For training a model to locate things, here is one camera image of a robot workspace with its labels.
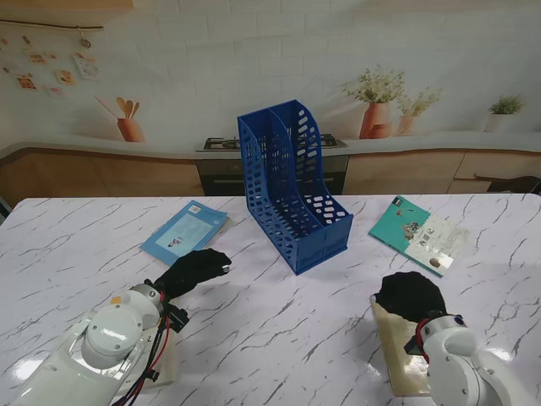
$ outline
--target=wall mural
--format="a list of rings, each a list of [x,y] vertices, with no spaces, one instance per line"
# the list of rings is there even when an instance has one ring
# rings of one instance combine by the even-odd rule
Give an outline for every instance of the wall mural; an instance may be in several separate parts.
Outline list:
[[[322,133],[379,145],[437,134],[468,148],[486,131],[522,147],[541,130],[541,5],[531,0],[321,0],[325,11],[282,0],[287,12],[204,3],[149,0],[85,37],[0,25],[0,107],[12,132],[193,152],[233,138],[237,116],[295,98]]]
[[[385,70],[377,65],[375,69],[366,69],[364,74],[358,77],[357,83],[347,82],[344,85],[344,92],[348,96],[369,104],[364,113],[359,139],[415,134],[415,121],[440,99],[443,89],[434,90],[427,87],[416,97],[411,98],[404,91],[404,77],[403,70]],[[402,111],[396,132],[393,132],[393,124],[390,121],[392,102],[397,102]],[[524,102],[520,96],[502,96],[488,109],[491,114],[484,131],[503,132],[507,129],[511,116],[520,112],[523,107]]]

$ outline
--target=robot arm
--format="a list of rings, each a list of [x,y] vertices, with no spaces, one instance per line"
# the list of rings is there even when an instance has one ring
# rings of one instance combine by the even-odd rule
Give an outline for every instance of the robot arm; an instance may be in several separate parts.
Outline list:
[[[534,406],[535,398],[496,355],[478,347],[458,315],[444,315],[420,329],[429,360],[430,396],[445,406]]]
[[[167,319],[167,325],[176,332],[188,323],[186,310],[178,309],[170,300],[189,292],[197,283],[225,275],[229,265],[231,261],[220,252],[193,251],[155,283],[147,280],[135,285],[97,312],[90,311],[70,327],[12,405],[108,405],[135,365],[146,362],[141,359],[148,344],[144,331],[158,325],[160,319]],[[74,357],[78,351],[82,360]]]
[[[534,406],[535,398],[496,355],[478,346],[460,315],[449,315],[440,290],[418,272],[384,277],[376,301],[418,323],[404,348],[429,363],[430,396],[444,406]]]

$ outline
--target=flower vase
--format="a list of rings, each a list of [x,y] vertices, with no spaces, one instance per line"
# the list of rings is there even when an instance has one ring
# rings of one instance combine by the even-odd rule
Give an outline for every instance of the flower vase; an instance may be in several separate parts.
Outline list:
[[[370,132],[375,124],[389,123],[389,103],[370,103],[364,113],[363,126],[361,127],[360,139],[370,138]]]
[[[415,124],[416,117],[414,116],[402,116],[400,117],[400,124],[398,125],[398,135],[410,135],[412,127]]]
[[[490,114],[489,121],[484,127],[485,133],[501,133],[507,128],[511,121],[512,114]]]
[[[372,130],[370,131],[369,138],[375,140],[380,138],[388,138],[391,136],[391,131],[392,125],[390,123],[374,124],[374,127],[372,127]]]

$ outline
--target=red cable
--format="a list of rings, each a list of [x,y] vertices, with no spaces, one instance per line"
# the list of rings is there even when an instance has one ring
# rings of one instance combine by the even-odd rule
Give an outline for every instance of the red cable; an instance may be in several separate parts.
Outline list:
[[[156,359],[154,360],[154,362],[152,363],[152,365],[149,367],[149,369],[147,370],[147,372],[150,372],[157,364],[157,362],[160,360],[161,356],[163,355],[163,352],[164,350],[166,349],[166,346],[167,346],[167,341],[169,340],[169,318],[166,317],[166,326],[167,326],[167,331],[166,331],[166,339],[165,341],[163,342],[163,347],[161,347],[161,350],[160,350],[160,353],[158,354],[158,356],[156,357]],[[145,380],[141,381],[137,387],[135,388],[134,392],[131,394],[131,396],[129,398],[127,398],[126,400],[124,400],[124,402],[122,403],[121,406],[124,406],[124,404],[126,404],[128,402],[128,400],[133,397],[133,396],[138,396],[139,395],[139,392],[141,392],[141,390],[143,389],[143,385],[145,384]]]
[[[166,317],[166,326],[167,326],[166,340],[163,342],[163,347],[161,347],[160,353],[158,354],[158,356],[156,357],[156,359],[154,360],[154,362],[152,363],[152,365],[148,369],[149,372],[155,367],[157,362],[160,360],[161,355],[163,354],[163,351],[166,349],[167,340],[169,339],[169,317]]]
[[[417,337],[417,345],[419,347],[419,349],[421,350],[421,354],[423,355],[424,357],[424,360],[427,362],[427,363],[430,363],[430,358],[429,356],[424,352],[423,350],[423,339],[421,338],[421,329],[424,327],[424,325],[426,325],[428,322],[430,321],[430,319],[424,319],[424,320],[421,320],[419,322],[419,324],[417,324],[417,327],[415,328],[415,337]]]

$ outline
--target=black glove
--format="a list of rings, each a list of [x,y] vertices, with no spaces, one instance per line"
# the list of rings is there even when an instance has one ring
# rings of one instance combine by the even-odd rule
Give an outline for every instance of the black glove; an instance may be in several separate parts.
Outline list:
[[[168,299],[175,299],[186,294],[198,283],[220,277],[229,272],[231,260],[222,252],[212,248],[192,251],[178,258],[174,264],[156,281],[154,287],[164,291]]]
[[[440,289],[418,272],[397,272],[384,277],[375,301],[389,313],[415,323],[447,314]]]

